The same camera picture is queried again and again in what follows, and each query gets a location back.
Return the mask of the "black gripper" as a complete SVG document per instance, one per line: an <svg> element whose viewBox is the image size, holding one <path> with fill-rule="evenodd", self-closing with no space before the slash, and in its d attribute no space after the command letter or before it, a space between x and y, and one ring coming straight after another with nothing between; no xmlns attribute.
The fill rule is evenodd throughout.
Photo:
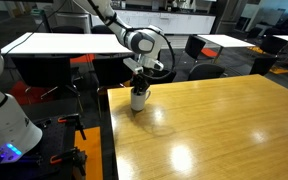
<svg viewBox="0 0 288 180"><path fill-rule="evenodd" d="M150 87L146 77L143 74L135 74L132 78L132 85L134 86L134 94L138 94L140 88L140 92L145 92Z"/></svg>

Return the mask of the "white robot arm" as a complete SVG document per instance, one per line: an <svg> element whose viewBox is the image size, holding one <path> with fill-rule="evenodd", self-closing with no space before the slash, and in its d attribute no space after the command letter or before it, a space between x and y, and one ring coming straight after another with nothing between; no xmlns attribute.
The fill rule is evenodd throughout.
<svg viewBox="0 0 288 180"><path fill-rule="evenodd" d="M157 59L162 44L167 41L161 28L154 25L135 28L124 23L111 7L111 0L73 0L79 7L95 15L115 34L118 42L139 55L134 61L123 63L142 76L145 68L163 70ZM0 75L4 59L0 49ZM16 99L0 91L0 163L13 163L32 150L41 141L43 132L24 113Z"/></svg>

